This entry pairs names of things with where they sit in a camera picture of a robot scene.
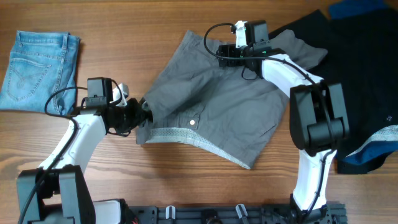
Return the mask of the grey shorts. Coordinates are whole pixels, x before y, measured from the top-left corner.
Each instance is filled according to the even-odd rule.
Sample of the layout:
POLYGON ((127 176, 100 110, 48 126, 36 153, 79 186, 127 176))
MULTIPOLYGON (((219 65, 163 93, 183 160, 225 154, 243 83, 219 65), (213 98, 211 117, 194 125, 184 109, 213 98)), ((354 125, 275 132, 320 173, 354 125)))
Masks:
POLYGON ((144 95, 152 120, 136 131, 138 144, 179 142, 251 169, 276 131, 289 97, 239 67, 221 68, 219 40, 187 31, 144 95))

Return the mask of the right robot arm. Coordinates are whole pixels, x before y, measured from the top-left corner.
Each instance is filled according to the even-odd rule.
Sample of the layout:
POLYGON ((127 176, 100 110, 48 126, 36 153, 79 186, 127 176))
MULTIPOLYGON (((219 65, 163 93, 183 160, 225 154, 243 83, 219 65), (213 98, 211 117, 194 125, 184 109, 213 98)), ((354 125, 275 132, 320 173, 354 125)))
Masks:
POLYGON ((242 66, 275 84, 290 99, 290 135, 299 150, 297 183, 288 204, 204 209, 202 223, 347 223, 345 205, 327 203, 326 185, 339 143, 349 125, 342 86, 327 84, 272 48, 267 23, 229 25, 235 44, 213 53, 220 67, 242 66))

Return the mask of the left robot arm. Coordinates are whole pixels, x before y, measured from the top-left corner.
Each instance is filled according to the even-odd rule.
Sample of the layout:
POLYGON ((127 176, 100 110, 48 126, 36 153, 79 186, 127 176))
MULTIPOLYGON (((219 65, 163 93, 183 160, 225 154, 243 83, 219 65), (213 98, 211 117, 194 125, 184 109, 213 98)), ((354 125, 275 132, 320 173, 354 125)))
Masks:
POLYGON ((139 223, 125 200, 94 202, 83 173, 97 145, 108 134, 127 137, 152 119, 143 101, 113 97, 111 78, 90 78, 88 96, 66 116, 63 138, 36 169, 17 178, 19 223, 139 223))

